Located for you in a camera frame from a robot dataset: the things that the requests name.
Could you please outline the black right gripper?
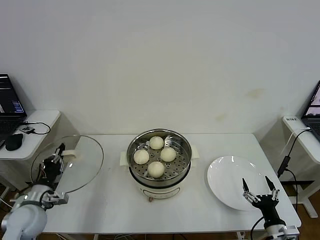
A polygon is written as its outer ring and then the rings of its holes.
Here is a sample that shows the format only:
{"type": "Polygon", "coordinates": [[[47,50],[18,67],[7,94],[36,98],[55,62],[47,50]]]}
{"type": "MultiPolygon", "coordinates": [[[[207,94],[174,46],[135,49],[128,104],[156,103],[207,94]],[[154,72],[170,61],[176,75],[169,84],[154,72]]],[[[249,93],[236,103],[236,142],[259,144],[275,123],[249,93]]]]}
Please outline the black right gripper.
{"type": "Polygon", "coordinates": [[[247,182],[244,178],[242,178],[242,188],[243,194],[242,196],[255,208],[258,208],[264,219],[264,227],[270,227],[274,225],[285,225],[285,222],[280,218],[276,206],[279,203],[279,192],[280,190],[276,188],[274,183],[265,176],[265,180],[271,191],[271,194],[267,195],[254,195],[247,185],[247,182]]]}

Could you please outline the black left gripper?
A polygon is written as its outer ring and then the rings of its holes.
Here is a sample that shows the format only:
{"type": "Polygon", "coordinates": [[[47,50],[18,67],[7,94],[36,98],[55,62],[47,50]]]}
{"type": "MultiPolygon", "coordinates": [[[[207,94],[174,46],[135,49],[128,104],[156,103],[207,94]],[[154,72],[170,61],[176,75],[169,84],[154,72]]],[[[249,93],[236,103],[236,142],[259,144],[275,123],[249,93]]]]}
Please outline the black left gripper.
{"type": "Polygon", "coordinates": [[[53,184],[57,176],[63,172],[64,168],[64,154],[66,149],[65,143],[61,143],[59,148],[55,150],[52,156],[43,160],[44,175],[40,178],[40,184],[53,184]]]}

